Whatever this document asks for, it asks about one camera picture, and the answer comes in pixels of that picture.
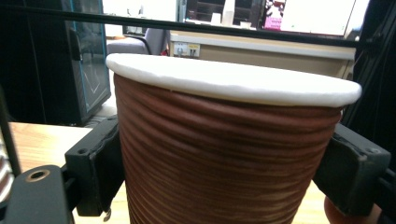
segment white cup lid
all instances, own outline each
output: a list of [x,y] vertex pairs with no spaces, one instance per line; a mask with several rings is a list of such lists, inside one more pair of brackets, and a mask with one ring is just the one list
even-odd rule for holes
[[254,104],[337,107],[361,96],[358,83],[341,78],[238,63],[110,54],[106,65],[115,74],[152,86]]

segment cup lid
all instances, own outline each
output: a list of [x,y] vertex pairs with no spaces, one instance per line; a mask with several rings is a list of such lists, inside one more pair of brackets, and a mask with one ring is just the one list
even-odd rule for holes
[[137,82],[205,97],[266,105],[338,107],[361,96],[336,77],[238,63],[141,54],[110,54],[107,67]]

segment gray chair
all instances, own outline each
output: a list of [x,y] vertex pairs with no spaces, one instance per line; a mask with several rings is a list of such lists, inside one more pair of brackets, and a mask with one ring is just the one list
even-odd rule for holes
[[107,54],[135,53],[160,55],[169,43],[168,30],[148,28],[144,36],[125,35],[127,38],[109,41]]

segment wooden surface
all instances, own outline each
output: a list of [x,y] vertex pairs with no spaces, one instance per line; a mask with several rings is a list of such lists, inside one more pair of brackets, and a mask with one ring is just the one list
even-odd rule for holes
[[[50,126],[27,123],[10,123],[16,149],[19,154],[23,172],[41,165],[65,164],[64,153],[80,140],[91,129]],[[311,183],[300,209],[292,223],[294,224],[328,224],[323,211],[323,193]],[[112,216],[108,224],[129,223],[125,186],[122,185],[111,206]],[[74,211],[77,224],[103,223],[104,215],[100,217],[79,217]]]

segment chair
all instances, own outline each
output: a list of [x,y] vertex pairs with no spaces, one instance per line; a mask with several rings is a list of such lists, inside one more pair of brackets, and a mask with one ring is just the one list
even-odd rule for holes
[[107,44],[107,54],[134,53],[160,55],[166,49],[170,32],[148,28],[144,36],[125,35],[127,38]]

